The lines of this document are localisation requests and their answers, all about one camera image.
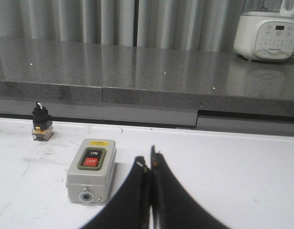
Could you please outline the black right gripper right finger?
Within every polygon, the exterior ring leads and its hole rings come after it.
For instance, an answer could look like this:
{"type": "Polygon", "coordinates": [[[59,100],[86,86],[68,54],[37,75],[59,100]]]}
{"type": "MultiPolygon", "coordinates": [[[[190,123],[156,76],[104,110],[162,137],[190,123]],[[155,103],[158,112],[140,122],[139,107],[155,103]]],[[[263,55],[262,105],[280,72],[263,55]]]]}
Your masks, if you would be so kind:
{"type": "Polygon", "coordinates": [[[151,147],[151,203],[155,229],[226,229],[184,189],[163,155],[151,147]]]}

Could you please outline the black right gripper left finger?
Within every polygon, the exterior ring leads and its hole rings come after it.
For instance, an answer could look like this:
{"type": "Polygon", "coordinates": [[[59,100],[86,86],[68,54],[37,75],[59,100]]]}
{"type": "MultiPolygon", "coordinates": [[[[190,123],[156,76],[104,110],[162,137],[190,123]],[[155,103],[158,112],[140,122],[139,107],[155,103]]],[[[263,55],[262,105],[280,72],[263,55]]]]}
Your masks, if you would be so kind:
{"type": "Polygon", "coordinates": [[[123,184],[109,203],[84,229],[148,229],[151,172],[144,157],[137,156],[123,184]]]}

